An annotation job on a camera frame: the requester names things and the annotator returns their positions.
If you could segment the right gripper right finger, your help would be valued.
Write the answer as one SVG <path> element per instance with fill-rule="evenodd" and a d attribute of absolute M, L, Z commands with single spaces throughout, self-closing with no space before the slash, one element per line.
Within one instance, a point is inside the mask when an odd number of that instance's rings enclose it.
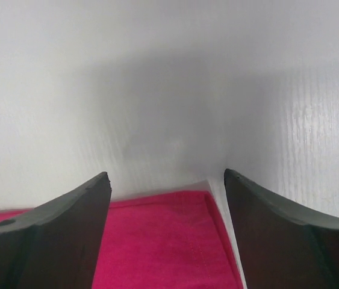
<path fill-rule="evenodd" d="M 248 288 L 339 288 L 339 217 L 224 173 Z"/>

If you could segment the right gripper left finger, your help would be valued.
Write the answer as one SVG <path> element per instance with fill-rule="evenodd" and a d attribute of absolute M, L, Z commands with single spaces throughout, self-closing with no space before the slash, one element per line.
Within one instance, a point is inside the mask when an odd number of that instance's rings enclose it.
<path fill-rule="evenodd" d="M 111 199 L 102 172 L 0 222 L 0 288 L 91 288 Z"/>

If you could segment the magenta t shirt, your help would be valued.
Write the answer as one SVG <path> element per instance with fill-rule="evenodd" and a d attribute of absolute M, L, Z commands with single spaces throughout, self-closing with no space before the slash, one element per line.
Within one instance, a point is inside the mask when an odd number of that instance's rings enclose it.
<path fill-rule="evenodd" d="M 110 204 L 92 288 L 241 288 L 216 203 L 176 191 Z"/>

